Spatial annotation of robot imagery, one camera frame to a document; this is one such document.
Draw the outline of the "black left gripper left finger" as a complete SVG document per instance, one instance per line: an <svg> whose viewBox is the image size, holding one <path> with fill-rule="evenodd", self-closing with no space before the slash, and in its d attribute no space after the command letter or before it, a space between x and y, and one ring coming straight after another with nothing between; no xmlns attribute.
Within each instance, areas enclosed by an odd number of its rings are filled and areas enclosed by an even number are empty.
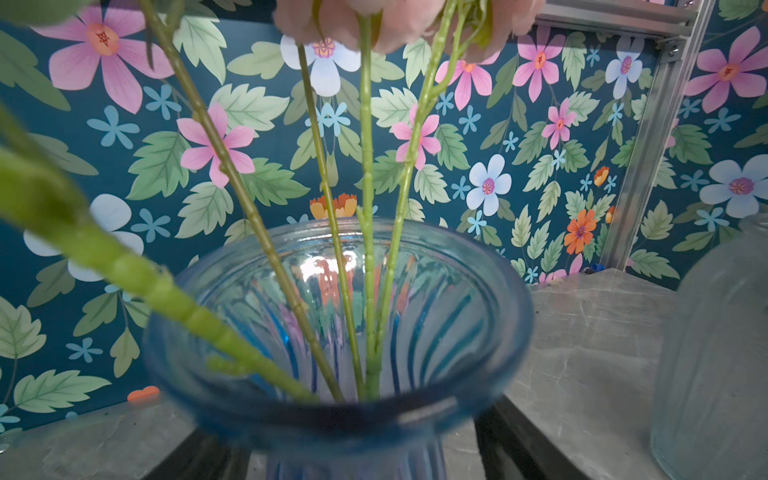
<svg viewBox="0 0 768 480"><path fill-rule="evenodd" d="M143 479L245 479L249 463L249 451L195 429Z"/></svg>

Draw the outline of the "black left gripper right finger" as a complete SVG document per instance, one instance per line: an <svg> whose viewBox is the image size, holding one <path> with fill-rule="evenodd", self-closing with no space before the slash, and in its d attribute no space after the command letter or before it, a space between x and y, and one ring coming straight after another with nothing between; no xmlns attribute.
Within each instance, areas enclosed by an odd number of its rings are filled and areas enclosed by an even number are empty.
<svg viewBox="0 0 768 480"><path fill-rule="evenodd" d="M487 479L589 479L507 397L474 426Z"/></svg>

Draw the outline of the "purple blue glass vase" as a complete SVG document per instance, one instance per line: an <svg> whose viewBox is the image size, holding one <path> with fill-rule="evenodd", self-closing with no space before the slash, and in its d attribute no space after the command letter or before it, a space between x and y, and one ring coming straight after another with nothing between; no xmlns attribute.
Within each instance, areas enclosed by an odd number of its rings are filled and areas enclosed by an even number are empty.
<svg viewBox="0 0 768 480"><path fill-rule="evenodd" d="M269 479L443 479L441 439L488 408L531 340L531 294L502 256L469 237L405 224L390 316L380 343L379 398L357 394L354 358L365 325L346 330L339 280L364 311L363 236L342 220L339 266L324 221L271 230L344 395L337 403L302 337L258 242L223 246L179 275L181 288L319 397L299 405L256 374L208 367L217 352L180 324L153 315L145 361L155 383L204 430L266 458Z"/></svg>

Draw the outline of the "clear ribbed glass vase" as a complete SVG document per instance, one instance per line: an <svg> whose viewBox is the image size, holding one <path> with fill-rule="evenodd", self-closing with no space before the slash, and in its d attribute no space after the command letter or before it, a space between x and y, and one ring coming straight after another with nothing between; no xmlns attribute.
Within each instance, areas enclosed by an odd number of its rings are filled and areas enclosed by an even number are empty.
<svg viewBox="0 0 768 480"><path fill-rule="evenodd" d="M651 451L672 479L767 476L767 216L701 258L664 323Z"/></svg>

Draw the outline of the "red rose stem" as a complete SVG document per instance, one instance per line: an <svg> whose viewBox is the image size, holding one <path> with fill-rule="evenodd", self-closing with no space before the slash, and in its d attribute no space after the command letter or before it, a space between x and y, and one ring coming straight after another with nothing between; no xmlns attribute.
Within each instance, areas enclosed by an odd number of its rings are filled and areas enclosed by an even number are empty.
<svg viewBox="0 0 768 480"><path fill-rule="evenodd" d="M295 290L295 284L285 271L273 241L263 223L258 207L251 199L246 185L231 159L229 150L225 146L212 117L208 113L208 107L200 96L179 52L173 44L174 29L170 24L171 16L167 15L165 18L161 18L155 10L154 3L149 0L140 0L139 6L145 17L148 30L150 30L153 36L157 38L157 42L173 68L178 82L188 96L192 110L197 114L198 121L210 140L211 147L220 159L223 173L229 179L229 183L234 189L241 208L254 230L255 237L259 241L266 258L275 273L278 285L297 318L298 326L310 348L310 352L320 373L326 381L333 399L338 403L342 402L344 400L342 390L324 355L323 349L316 338L315 330L310 325L306 309L302 304L299 294Z"/></svg>

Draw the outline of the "blue rose stem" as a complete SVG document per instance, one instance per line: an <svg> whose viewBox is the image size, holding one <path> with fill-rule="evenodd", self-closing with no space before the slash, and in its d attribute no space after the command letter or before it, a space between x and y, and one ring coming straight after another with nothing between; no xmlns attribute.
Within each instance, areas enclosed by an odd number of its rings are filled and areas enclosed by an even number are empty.
<svg viewBox="0 0 768 480"><path fill-rule="evenodd" d="M249 371L300 402L318 397L282 371L209 309L182 291L173 277L106 232L80 188L1 109L1 218L29 230L69 260L143 299L166 319L229 356L223 368Z"/></svg>

